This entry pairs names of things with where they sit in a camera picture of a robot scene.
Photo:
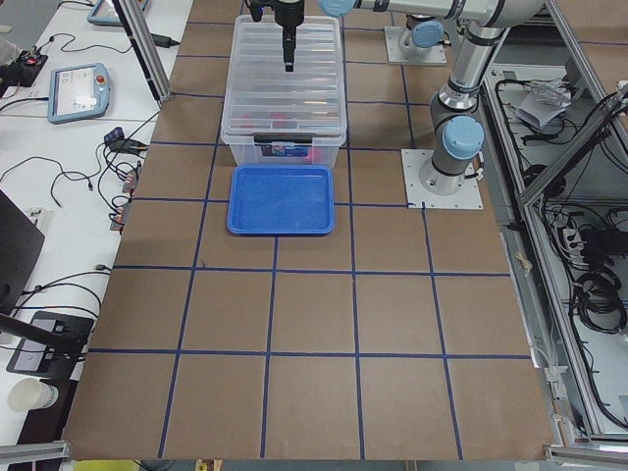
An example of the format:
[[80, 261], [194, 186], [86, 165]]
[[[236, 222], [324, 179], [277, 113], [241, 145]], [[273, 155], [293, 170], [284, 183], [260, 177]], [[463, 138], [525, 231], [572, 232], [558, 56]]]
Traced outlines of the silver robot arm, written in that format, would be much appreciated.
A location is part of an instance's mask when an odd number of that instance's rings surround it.
[[454, 66], [432, 99], [430, 113], [436, 136], [431, 161], [419, 172], [421, 185], [433, 194], [453, 195], [465, 171], [482, 149], [485, 132], [471, 117], [477, 93], [506, 31], [531, 19], [542, 1], [321, 1], [334, 18], [353, 9], [423, 15], [469, 23]]

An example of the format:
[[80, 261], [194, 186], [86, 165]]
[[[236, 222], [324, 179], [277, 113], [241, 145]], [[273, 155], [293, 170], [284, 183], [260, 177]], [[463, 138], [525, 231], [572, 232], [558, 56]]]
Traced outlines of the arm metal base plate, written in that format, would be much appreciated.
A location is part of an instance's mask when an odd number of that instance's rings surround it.
[[431, 149], [402, 149], [407, 206], [416, 209], [482, 210], [483, 170], [467, 165], [463, 175], [445, 176], [433, 166]]
[[417, 46], [411, 32], [405, 26], [384, 28], [388, 62], [397, 65], [444, 67], [447, 59], [445, 48], [440, 44], [431, 47]]

